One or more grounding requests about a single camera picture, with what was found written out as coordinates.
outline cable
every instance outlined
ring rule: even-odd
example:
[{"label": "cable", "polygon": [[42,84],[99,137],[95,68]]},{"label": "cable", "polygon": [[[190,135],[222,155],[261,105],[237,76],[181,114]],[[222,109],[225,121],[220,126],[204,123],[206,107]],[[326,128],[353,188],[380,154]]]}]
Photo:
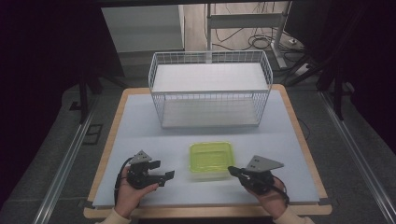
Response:
[{"label": "cable", "polygon": [[124,178],[124,177],[122,177],[122,171],[123,171],[126,163],[128,163],[128,161],[130,161],[131,159],[132,159],[132,157],[128,158],[128,160],[126,160],[124,162],[124,164],[121,166],[119,174],[117,175],[116,185],[114,186],[114,204],[117,204],[117,199],[119,197],[120,183],[121,183],[121,180]]},{"label": "cable", "polygon": [[277,177],[275,175],[273,175],[273,177],[276,178],[277,180],[279,180],[280,183],[282,183],[284,190],[281,190],[281,189],[279,189],[279,188],[277,188],[275,186],[271,186],[271,189],[273,189],[274,191],[279,193],[283,197],[283,199],[285,200],[285,205],[288,206],[288,204],[290,203],[290,198],[288,196],[288,189],[286,189],[285,183],[283,183],[283,181],[279,177]]},{"label": "cable", "polygon": [[228,50],[247,50],[247,49],[250,49],[252,46],[250,45],[249,47],[247,47],[247,48],[245,48],[245,49],[229,49],[229,48],[227,48],[227,47],[225,47],[225,46],[222,46],[222,45],[220,45],[220,44],[212,44],[213,46],[218,46],[218,47],[221,47],[221,48],[224,48],[224,49],[228,49]]},{"label": "cable", "polygon": [[[256,45],[256,42],[258,41],[264,41],[267,43],[267,45],[265,45],[264,47],[259,47]],[[253,46],[256,49],[266,49],[271,45],[271,40],[269,40],[266,35],[253,35],[248,38],[247,42],[250,46]]]},{"label": "cable", "polygon": [[206,34],[206,4],[204,4],[204,33],[205,33],[205,39],[207,40],[207,34]]},{"label": "cable", "polygon": [[[301,58],[290,68],[290,70],[292,70],[293,68],[295,68],[295,67],[297,67],[297,66],[301,66],[300,61],[301,61],[303,58],[304,58],[304,56],[301,57]],[[291,73],[288,73],[288,74],[285,76],[285,78],[283,78],[279,83],[282,84],[282,85],[284,85],[284,86],[286,86],[286,81],[288,80],[289,76],[291,76],[291,75],[292,75]]]},{"label": "cable", "polygon": [[225,4],[225,8],[227,9],[228,13],[230,13],[230,14],[231,14],[231,11],[230,11],[230,9],[228,9],[227,3]]},{"label": "cable", "polygon": [[235,31],[232,35],[228,36],[227,38],[225,38],[225,39],[223,39],[223,40],[220,40],[219,35],[218,35],[218,29],[216,29],[216,37],[218,38],[218,41],[219,41],[220,43],[222,43],[222,42],[224,42],[224,41],[230,39],[231,37],[233,37],[234,35],[236,35],[238,32],[240,32],[240,31],[243,30],[243,29],[244,29],[244,28],[240,28],[239,30]]},{"label": "cable", "polygon": [[268,3],[266,4],[266,6],[265,6],[265,12],[268,12]]},{"label": "cable", "polygon": [[308,130],[308,134],[305,137],[305,141],[306,141],[306,140],[308,140],[309,135],[311,135],[311,130],[309,129],[308,125],[306,125],[306,123],[302,119],[297,118],[297,120],[300,121],[305,126],[305,128]]},{"label": "cable", "polygon": [[[262,12],[260,12],[260,3],[258,4],[257,13],[261,13],[261,14],[262,14],[262,13],[264,12],[265,4],[266,4],[266,2],[264,2],[263,5],[262,5]],[[252,29],[252,30],[251,30],[250,36],[253,36],[253,35],[257,34],[257,30],[258,30],[258,29],[259,29],[258,27]]]}]

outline table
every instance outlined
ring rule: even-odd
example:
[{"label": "table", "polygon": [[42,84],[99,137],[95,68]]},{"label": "table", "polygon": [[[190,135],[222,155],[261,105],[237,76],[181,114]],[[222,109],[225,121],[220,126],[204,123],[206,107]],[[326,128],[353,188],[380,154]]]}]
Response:
[{"label": "table", "polygon": [[[332,211],[332,206],[326,203],[327,193],[323,184],[320,180],[318,170],[313,161],[308,145],[304,140],[303,132],[300,128],[298,120],[294,114],[293,108],[290,103],[290,99],[286,93],[285,88],[282,85],[273,85],[273,90],[278,90],[282,96],[285,107],[288,110],[291,124],[296,132],[299,144],[304,154],[305,161],[308,165],[309,171],[314,179],[315,185],[318,190],[318,195],[321,200],[317,204],[307,205],[291,205],[292,209],[298,215],[329,215]],[[123,92],[120,104],[116,112],[116,116],[113,120],[113,124],[106,141],[105,150],[103,152],[100,164],[97,169],[95,179],[92,183],[92,188],[88,201],[92,202],[99,184],[103,177],[106,165],[113,148],[117,130],[120,126],[120,120],[124,111],[124,106],[127,101],[128,95],[130,94],[148,94],[149,89],[127,89]],[[109,215],[110,209],[94,209],[85,208],[84,216],[87,218],[104,218]],[[134,210],[132,217],[134,218],[170,218],[170,217],[262,217],[269,216],[263,209],[258,205],[230,205],[230,206],[194,206],[194,207],[140,207]]]}]

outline white wire basket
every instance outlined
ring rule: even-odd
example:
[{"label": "white wire basket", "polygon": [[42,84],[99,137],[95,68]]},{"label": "white wire basket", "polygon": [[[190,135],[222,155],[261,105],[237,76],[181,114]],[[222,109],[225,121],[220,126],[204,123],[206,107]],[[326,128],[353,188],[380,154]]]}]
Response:
[{"label": "white wire basket", "polygon": [[163,128],[259,126],[273,73],[265,52],[157,52],[148,85]]}]

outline green plastic container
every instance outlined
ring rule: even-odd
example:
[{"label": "green plastic container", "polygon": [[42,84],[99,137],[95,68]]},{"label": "green plastic container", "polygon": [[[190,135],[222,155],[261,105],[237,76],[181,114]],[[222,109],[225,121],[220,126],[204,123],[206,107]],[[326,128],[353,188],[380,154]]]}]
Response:
[{"label": "green plastic container", "polygon": [[233,146],[229,142],[204,142],[190,146],[190,171],[194,178],[229,176],[228,167],[234,164]]}]

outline white wall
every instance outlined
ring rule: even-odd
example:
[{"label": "white wall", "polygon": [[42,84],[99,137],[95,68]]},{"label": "white wall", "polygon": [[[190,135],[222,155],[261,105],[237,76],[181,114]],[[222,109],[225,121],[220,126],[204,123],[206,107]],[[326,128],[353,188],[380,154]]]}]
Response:
[{"label": "white wall", "polygon": [[117,52],[184,49],[183,6],[102,8]]}]

